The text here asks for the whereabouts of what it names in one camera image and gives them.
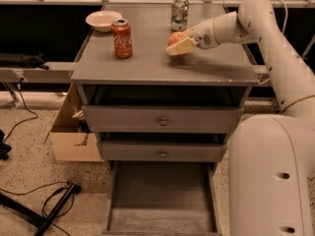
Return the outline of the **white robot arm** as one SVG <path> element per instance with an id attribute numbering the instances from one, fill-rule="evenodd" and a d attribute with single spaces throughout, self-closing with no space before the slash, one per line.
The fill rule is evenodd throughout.
<path id="1" fill-rule="evenodd" d="M 279 29 L 270 0 L 173 34 L 177 56 L 224 43 L 258 44 L 276 95 L 276 114 L 236 128 L 228 149 L 230 236 L 314 236 L 308 177 L 315 171 L 315 75 Z"/>

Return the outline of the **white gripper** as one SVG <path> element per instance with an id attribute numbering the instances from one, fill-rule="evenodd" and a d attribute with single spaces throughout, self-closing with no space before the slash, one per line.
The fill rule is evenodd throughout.
<path id="1" fill-rule="evenodd" d="M 187 29 L 183 32 L 184 37 L 178 42 L 168 45 L 166 47 L 166 53 L 169 56 L 178 56 L 188 54 L 194 51 L 196 46 L 201 49 L 211 49 L 219 45 L 215 36 L 215 19 L 207 19 L 194 26 L 193 29 Z"/>

